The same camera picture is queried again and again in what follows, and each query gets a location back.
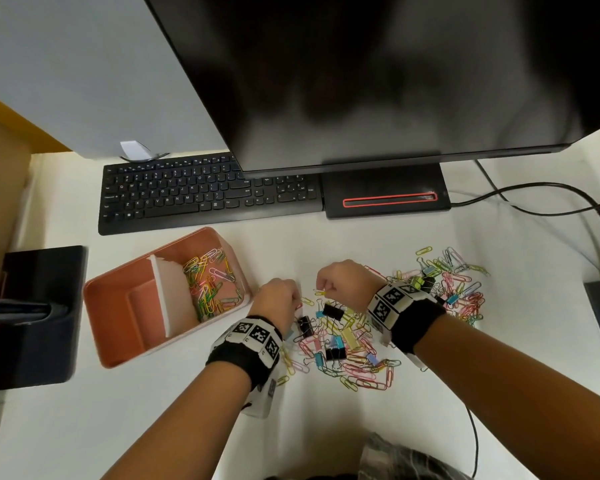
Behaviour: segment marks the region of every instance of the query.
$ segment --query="hand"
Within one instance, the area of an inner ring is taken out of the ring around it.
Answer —
[[[356,313],[367,311],[376,291],[386,280],[351,259],[335,262],[318,271],[315,287],[325,297],[350,307]]]
[[[268,319],[284,338],[296,319],[294,314],[300,307],[300,290],[293,280],[273,278],[256,293],[249,315],[260,315]]]

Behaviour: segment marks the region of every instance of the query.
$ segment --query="person's right arm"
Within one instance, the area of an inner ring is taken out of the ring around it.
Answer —
[[[357,312],[385,284],[350,260],[317,279],[327,298]],[[538,478],[600,479],[599,395],[449,315],[414,352]]]

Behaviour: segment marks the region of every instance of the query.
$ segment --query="wristband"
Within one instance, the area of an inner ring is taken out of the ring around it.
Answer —
[[[262,386],[280,359],[282,334],[264,317],[250,315],[234,323],[211,346],[207,364],[222,361],[240,367],[251,390]]]
[[[429,293],[408,284],[387,284],[367,307],[375,327],[405,354],[424,337],[431,324],[447,313]]]

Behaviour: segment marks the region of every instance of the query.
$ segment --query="person's left hand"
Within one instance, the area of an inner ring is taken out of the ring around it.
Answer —
[[[300,304],[300,290],[295,281],[273,278],[256,293],[249,315],[260,315],[270,320],[285,337],[296,319],[294,313]]]

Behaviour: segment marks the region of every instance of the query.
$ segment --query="pile of paper clips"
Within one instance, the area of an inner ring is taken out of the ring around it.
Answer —
[[[235,276],[222,248],[212,249],[201,257],[190,259],[182,270],[194,297],[193,303],[198,311],[200,322],[224,313],[242,301],[238,286],[234,286],[236,297],[217,298],[223,280],[235,283]]]
[[[432,246],[416,251],[416,262],[420,266],[412,271],[396,271],[385,276],[369,266],[365,267],[389,282],[407,282],[431,293],[451,316],[471,325],[482,320],[480,307],[485,302],[484,295],[479,291],[482,284],[474,281],[469,272],[488,276],[487,270],[482,266],[467,264],[451,247],[445,249],[438,258],[423,257],[432,251]],[[323,291],[314,292],[314,299],[302,298],[304,315],[308,319],[297,323],[298,330],[294,330],[291,338],[285,341],[281,351],[281,363],[286,368],[286,374],[278,379],[278,386],[288,382],[296,372],[309,373],[310,365],[314,363],[318,371],[338,378],[341,384],[353,391],[359,388],[387,390],[391,387],[394,368],[401,362],[378,358],[374,343],[380,343],[380,335],[372,330],[367,316],[323,298]],[[325,305],[339,308],[342,317],[334,319],[326,316]],[[307,307],[317,309],[309,312]],[[344,353],[330,353],[336,347],[343,347]]]

